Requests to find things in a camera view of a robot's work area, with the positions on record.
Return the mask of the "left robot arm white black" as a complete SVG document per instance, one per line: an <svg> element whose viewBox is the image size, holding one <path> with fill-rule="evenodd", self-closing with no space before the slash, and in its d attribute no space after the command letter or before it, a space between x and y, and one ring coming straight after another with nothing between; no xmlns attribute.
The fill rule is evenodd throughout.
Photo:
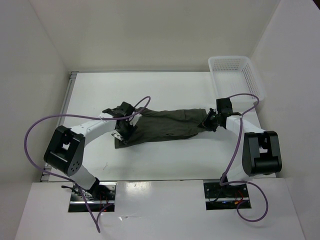
<svg viewBox="0 0 320 240"><path fill-rule="evenodd" d="M104 110L97 120L90 120L80 125L56 128L44 154L44 161L63 172L82 188L82 194L89 200L105 196L106 187L100 184L83 165L85 146L100 136L111 133L117 143L126 145L137 130L135 123L128 119L105 120L105 118L128 117L135 108L122 102L116 108Z"/></svg>

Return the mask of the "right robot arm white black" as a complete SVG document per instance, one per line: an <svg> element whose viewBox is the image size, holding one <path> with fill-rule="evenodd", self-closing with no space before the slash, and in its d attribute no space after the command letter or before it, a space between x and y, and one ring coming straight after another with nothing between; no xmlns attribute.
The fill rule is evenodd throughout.
<svg viewBox="0 0 320 240"><path fill-rule="evenodd" d="M230 197L237 185L247 184L261 175L271 175L282 170L282 157L278 134L264 130L244 119L246 112L233 110L229 97L216 100L199 127L209 132L224 128L237 136L235 150L219 182L219 191Z"/></svg>

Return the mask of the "olive green shorts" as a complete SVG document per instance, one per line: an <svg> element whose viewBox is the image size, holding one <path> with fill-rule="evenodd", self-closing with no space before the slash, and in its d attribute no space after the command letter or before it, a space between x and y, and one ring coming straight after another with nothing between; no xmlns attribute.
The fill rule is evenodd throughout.
<svg viewBox="0 0 320 240"><path fill-rule="evenodd" d="M137 130L128 142L115 139L114 148L190 139L206 131L200 127L206 116L207 112L203 108L163 111L145 109L136 123Z"/></svg>

